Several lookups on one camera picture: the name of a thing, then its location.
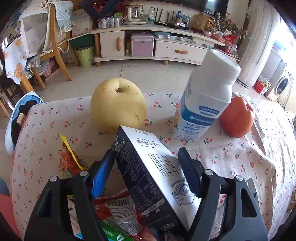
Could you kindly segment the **yellow red snack bag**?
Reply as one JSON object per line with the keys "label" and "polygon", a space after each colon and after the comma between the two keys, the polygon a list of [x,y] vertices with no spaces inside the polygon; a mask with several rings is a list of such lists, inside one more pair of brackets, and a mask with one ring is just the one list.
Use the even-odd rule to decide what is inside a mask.
{"label": "yellow red snack bag", "polygon": [[72,178],[81,171],[88,170],[89,166],[72,150],[67,138],[60,136],[62,141],[62,150],[60,153],[59,169],[62,171],[63,178]]}

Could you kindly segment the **crushed black white carton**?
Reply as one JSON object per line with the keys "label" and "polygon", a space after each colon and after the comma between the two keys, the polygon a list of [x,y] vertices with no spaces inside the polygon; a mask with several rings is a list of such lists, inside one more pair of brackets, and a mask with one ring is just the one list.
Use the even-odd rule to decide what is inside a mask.
{"label": "crushed black white carton", "polygon": [[191,192],[178,159],[153,134],[119,126],[115,158],[126,188],[158,240],[170,232],[184,240],[200,199]]}

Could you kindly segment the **blue cartoon wipes packet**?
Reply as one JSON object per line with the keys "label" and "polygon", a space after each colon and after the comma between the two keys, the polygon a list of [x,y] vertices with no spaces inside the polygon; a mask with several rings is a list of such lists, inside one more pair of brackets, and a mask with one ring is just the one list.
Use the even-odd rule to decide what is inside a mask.
{"label": "blue cartoon wipes packet", "polygon": [[93,214],[70,218],[74,236],[82,240],[132,240],[124,233],[101,223]]}

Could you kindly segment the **red chocolate snack wrapper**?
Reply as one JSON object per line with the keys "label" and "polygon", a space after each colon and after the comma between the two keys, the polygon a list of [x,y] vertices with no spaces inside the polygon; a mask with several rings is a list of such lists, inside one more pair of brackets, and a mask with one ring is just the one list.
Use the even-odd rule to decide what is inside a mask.
{"label": "red chocolate snack wrapper", "polygon": [[127,189],[111,197],[92,200],[100,221],[133,240],[156,240],[145,224]]}

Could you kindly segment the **pink plastic bucket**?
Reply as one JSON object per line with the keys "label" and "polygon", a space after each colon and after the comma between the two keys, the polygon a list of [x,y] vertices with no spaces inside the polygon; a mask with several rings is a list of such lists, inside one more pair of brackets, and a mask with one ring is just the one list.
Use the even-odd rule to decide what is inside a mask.
{"label": "pink plastic bucket", "polygon": [[1,194],[1,236],[4,240],[22,240],[16,226],[11,197]]}

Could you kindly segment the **cherry print tablecloth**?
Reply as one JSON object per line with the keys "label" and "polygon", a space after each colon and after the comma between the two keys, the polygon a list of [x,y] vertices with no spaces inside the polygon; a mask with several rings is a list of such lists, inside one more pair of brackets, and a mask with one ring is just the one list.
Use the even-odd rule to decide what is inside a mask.
{"label": "cherry print tablecloth", "polygon": [[[295,114],[277,103],[246,96],[255,113],[248,134],[229,137],[216,121],[196,142],[188,142],[171,136],[179,96],[146,93],[145,99],[142,129],[156,135],[172,154],[185,147],[192,158],[220,176],[253,179],[268,236],[274,237],[290,214],[295,194]],[[13,214],[21,235],[47,180],[62,176],[61,136],[88,165],[100,160],[114,141],[114,135],[94,126],[90,100],[76,97],[30,109],[14,151],[11,178]]]}

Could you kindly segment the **red apple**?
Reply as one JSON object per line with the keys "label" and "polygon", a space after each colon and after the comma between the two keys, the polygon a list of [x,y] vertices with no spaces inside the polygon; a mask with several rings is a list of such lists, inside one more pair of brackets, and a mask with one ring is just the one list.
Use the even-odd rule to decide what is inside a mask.
{"label": "red apple", "polygon": [[233,97],[231,103],[219,117],[219,123],[227,135],[240,138],[253,126],[255,114],[252,107],[240,96]]}

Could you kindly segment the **white plastic milk bottle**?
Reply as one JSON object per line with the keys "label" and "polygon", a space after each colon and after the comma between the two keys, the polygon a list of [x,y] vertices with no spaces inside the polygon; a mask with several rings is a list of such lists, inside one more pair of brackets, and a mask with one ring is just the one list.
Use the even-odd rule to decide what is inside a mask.
{"label": "white plastic milk bottle", "polygon": [[225,54],[207,51],[192,71],[174,116],[172,137],[195,142],[227,108],[240,66]]}

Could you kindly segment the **white washing machine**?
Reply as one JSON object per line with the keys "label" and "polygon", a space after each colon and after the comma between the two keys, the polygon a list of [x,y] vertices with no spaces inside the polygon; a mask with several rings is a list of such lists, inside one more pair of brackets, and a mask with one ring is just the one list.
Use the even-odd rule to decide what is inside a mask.
{"label": "white washing machine", "polygon": [[291,79],[291,74],[285,68],[276,71],[270,80],[271,87],[264,96],[271,101],[276,101],[285,91]]}

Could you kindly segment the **dining table orange print cloth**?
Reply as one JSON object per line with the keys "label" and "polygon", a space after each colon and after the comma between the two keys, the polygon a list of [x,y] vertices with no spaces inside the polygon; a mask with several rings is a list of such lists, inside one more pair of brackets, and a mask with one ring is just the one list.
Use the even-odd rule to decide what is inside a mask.
{"label": "dining table orange print cloth", "polygon": [[21,85],[23,77],[27,77],[27,56],[22,38],[13,40],[4,50],[4,67],[6,77],[12,79],[16,85]]}

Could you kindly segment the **wooden chair with cover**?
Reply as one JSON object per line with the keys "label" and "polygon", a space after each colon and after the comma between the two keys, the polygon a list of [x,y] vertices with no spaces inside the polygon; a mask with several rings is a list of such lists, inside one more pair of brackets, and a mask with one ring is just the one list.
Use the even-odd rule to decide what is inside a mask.
{"label": "wooden chair with cover", "polygon": [[61,56],[70,50],[72,13],[71,1],[31,1],[26,6],[20,20],[27,78],[37,73],[43,61],[55,58],[66,79],[72,80]]}

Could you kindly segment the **white TV cabinet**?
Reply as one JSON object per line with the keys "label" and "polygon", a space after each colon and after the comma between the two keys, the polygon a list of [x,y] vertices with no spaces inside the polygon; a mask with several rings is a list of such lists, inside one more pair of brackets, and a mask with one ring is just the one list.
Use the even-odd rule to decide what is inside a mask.
{"label": "white TV cabinet", "polygon": [[[126,52],[126,40],[133,33],[165,32],[173,36],[188,37],[188,40],[167,38],[154,39],[152,53],[147,56],[132,56]],[[121,25],[114,28],[93,29],[96,57],[94,61],[100,63],[116,60],[161,60],[165,65],[170,61],[201,65],[206,52],[215,45],[224,47],[225,44],[211,37],[206,37],[192,30],[180,30],[158,25]]]}

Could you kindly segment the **pink storage box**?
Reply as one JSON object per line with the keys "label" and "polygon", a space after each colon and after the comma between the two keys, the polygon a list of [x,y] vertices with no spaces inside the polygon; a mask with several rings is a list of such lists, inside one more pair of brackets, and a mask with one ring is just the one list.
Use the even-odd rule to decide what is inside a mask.
{"label": "pink storage box", "polygon": [[148,32],[133,32],[131,35],[132,56],[152,57],[154,53],[154,35]]}

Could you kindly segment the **black flat television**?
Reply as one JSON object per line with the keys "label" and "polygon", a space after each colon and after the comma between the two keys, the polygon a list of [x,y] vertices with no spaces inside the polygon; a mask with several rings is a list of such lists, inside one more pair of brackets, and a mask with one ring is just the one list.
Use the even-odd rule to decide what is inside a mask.
{"label": "black flat television", "polygon": [[214,15],[219,12],[225,16],[228,6],[228,0],[205,0],[202,4],[202,11]]}

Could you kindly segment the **dark flower bouquet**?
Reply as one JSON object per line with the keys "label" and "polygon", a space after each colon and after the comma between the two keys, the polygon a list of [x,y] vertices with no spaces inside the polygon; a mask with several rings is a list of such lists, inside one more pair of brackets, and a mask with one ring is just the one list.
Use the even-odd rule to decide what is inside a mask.
{"label": "dark flower bouquet", "polygon": [[79,8],[93,18],[99,20],[103,17],[113,16],[114,13],[123,13],[127,1],[109,0],[109,1],[93,1],[84,0],[79,3]]}

